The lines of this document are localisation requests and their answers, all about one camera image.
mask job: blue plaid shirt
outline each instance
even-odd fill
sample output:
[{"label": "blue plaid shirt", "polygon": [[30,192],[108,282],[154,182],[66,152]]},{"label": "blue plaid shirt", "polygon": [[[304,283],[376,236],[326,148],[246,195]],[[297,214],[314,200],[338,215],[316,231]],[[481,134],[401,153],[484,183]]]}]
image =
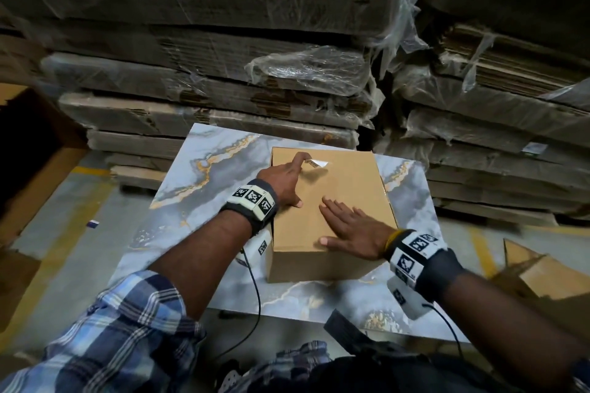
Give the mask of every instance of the blue plaid shirt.
[{"label": "blue plaid shirt", "polygon": [[[188,379],[201,325],[186,315],[180,293],[151,270],[136,272],[101,292],[61,337],[50,343],[38,365],[0,382],[0,391],[177,391]],[[271,379],[306,381],[330,360],[324,342],[314,341],[248,371],[231,389],[246,393]],[[590,393],[590,363],[573,370],[572,391]]]}]

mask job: wristband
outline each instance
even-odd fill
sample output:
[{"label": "wristband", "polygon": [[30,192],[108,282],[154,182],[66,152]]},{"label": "wristband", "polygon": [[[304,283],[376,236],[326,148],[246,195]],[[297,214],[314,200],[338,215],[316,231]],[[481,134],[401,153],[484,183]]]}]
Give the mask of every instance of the wristband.
[{"label": "wristband", "polygon": [[220,211],[224,210],[243,215],[250,222],[254,236],[273,220],[278,211],[278,197],[270,183],[254,179],[235,190]]},{"label": "wristband", "polygon": [[444,241],[415,230],[392,234],[384,256],[395,275],[429,302],[439,299],[465,271]]}]

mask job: black cable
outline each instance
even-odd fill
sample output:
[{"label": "black cable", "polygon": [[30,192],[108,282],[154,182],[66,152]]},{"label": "black cable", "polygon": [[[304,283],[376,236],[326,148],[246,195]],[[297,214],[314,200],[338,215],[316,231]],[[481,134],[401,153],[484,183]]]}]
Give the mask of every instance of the black cable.
[{"label": "black cable", "polygon": [[230,349],[226,349],[221,354],[218,354],[217,356],[215,356],[213,358],[213,360],[217,360],[220,357],[225,356],[228,352],[233,351],[234,349],[239,347],[241,344],[243,344],[248,339],[248,337],[250,337],[252,335],[252,333],[256,330],[256,327],[258,326],[258,323],[260,322],[260,313],[262,312],[262,302],[260,301],[260,292],[258,291],[258,286],[256,285],[256,280],[254,279],[254,274],[252,273],[252,268],[250,267],[250,263],[248,261],[248,257],[246,256],[246,252],[242,249],[242,250],[240,250],[240,253],[242,255],[244,255],[244,260],[246,260],[246,266],[248,266],[248,270],[250,271],[250,276],[252,277],[252,282],[254,283],[254,288],[256,289],[256,297],[258,297],[258,317],[256,317],[256,323],[254,324],[254,328],[252,328],[252,330],[250,330],[250,332],[248,333],[248,335],[246,337],[244,337],[242,340],[240,340],[240,342],[238,342],[237,344],[233,345]]},{"label": "black cable", "polygon": [[453,333],[453,337],[455,337],[455,342],[457,343],[457,349],[459,350],[459,356],[461,357],[461,359],[465,360],[465,357],[463,356],[463,351],[461,349],[461,343],[459,342],[459,339],[457,338],[457,334],[455,334],[455,330],[451,326],[451,323],[449,323],[448,320],[444,317],[444,315],[442,315],[441,312],[437,308],[435,308],[434,306],[432,306],[428,303],[423,303],[422,306],[429,307],[430,309],[432,309],[434,312],[436,312],[438,315],[441,316],[441,319],[444,320],[446,325],[449,327],[449,329]]}]

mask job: concrete floor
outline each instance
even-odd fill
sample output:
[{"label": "concrete floor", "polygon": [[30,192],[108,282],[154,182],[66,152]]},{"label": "concrete floor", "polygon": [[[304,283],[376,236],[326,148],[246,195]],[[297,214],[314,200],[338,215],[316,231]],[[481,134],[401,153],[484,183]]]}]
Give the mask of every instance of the concrete floor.
[{"label": "concrete floor", "polygon": [[[42,261],[9,327],[0,333],[0,353],[26,351],[40,355],[46,343],[67,328],[103,290],[126,246],[140,225],[151,195],[123,192],[108,177],[104,155],[90,152],[59,186],[26,227],[14,248]],[[95,229],[86,223],[100,222]],[[469,269],[490,275],[503,267],[503,239],[510,238],[541,253],[550,253],[570,267],[590,274],[590,229],[519,227],[492,223],[472,225],[441,218],[445,240]],[[247,334],[253,316],[218,318],[209,310],[202,322],[208,330],[199,359],[197,378],[210,377],[209,363]],[[374,339],[407,340],[389,333],[371,332]],[[344,355],[318,323],[263,317],[257,331],[232,353],[251,365],[277,351],[296,348],[310,340],[328,341],[332,357]],[[195,383],[188,391],[203,386]]]}]

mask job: table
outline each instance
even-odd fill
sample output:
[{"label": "table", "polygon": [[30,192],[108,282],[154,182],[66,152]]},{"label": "table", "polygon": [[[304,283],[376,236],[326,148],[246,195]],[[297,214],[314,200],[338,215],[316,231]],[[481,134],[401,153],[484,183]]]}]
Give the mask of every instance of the table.
[{"label": "table", "polygon": [[[195,124],[110,283],[144,269],[206,223],[236,187],[269,166],[274,146],[339,149]],[[384,155],[375,155],[375,159],[398,225],[442,238],[422,165]],[[388,263],[359,280],[342,282],[267,283],[263,264],[254,267],[253,272],[263,315],[325,323],[337,308],[360,328],[453,340],[447,325],[434,311],[416,321],[403,314],[385,285],[392,276]],[[230,264],[209,307],[258,312],[246,267],[236,261]],[[456,327],[455,331],[461,340],[467,341]]]}]

